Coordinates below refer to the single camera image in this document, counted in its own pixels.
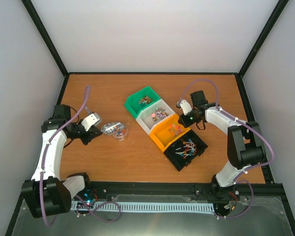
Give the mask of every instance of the orange bin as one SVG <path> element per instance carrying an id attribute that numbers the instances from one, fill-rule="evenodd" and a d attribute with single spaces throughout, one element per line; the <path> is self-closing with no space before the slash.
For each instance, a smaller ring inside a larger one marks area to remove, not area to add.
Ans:
<path id="1" fill-rule="evenodd" d="M 174 141 L 191 130 L 190 128 L 184 128 L 181 124 L 178 124 L 178 119 L 179 116 L 177 114 L 173 114 L 171 117 L 155 126 L 149 134 L 151 139 L 156 143 L 162 152 L 164 152 Z M 171 131 L 172 125 L 179 126 L 182 133 L 176 136 L 175 133 Z"/>

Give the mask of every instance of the green bin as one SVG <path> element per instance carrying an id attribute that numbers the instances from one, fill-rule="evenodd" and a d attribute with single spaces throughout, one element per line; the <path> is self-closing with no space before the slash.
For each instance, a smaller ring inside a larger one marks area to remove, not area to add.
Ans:
<path id="1" fill-rule="evenodd" d="M 149 104 L 140 104 L 139 101 L 145 96 L 148 96 L 150 99 L 152 99 L 153 102 Z M 142 90 L 130 95 L 126 100 L 124 106 L 131 113 L 134 119 L 136 119 L 141 110 L 147 108 L 160 99 L 160 96 L 158 96 L 157 93 L 150 86 L 147 86 Z"/>

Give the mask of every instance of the cable tie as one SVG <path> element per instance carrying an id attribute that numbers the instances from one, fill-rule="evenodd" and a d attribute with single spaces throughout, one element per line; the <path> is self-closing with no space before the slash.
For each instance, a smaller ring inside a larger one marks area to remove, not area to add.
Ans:
<path id="1" fill-rule="evenodd" d="M 39 172 L 40 172 L 40 173 L 42 173 L 42 172 L 43 172 L 43 173 L 46 173 L 45 169 L 43 169 L 43 168 L 38 168 L 38 169 L 39 169 Z"/>

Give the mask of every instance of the orange wooden surface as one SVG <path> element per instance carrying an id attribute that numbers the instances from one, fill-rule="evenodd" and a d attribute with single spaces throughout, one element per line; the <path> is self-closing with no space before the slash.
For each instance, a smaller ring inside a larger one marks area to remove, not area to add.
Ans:
<path id="1" fill-rule="evenodd" d="M 95 138 L 87 146 L 75 140 L 63 150 L 61 179 L 73 173 L 87 172 L 94 181 L 210 182 L 227 162 L 227 136 L 221 130 L 207 124 L 206 130 L 200 131 L 192 125 L 191 128 L 208 148 L 178 172 L 123 106 L 129 95 L 151 86 L 180 115 L 177 101 L 186 86 L 200 78 L 210 79 L 218 85 L 219 104 L 224 110 L 246 120 L 233 75 L 71 75 L 62 104 L 79 109 L 84 88 L 90 85 L 88 107 L 102 117 L 100 127 L 120 121 L 127 125 L 129 133 L 124 142 L 117 142 L 106 135 Z M 209 102 L 215 101 L 214 87 L 207 82 L 199 82 L 186 94 L 189 102 L 189 94 L 196 90 L 203 90 Z M 81 118 L 86 115 L 83 110 Z M 260 168 L 249 171 L 245 178 L 251 183 L 264 183 Z"/>

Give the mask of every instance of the clear plastic container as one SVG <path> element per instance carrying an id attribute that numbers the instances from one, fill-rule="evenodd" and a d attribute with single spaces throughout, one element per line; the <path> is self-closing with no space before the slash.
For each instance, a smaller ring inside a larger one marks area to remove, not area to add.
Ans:
<path id="1" fill-rule="evenodd" d="M 128 128 L 118 121 L 103 125 L 101 131 L 103 134 L 112 135 L 118 141 L 125 140 L 125 137 L 128 134 Z"/>

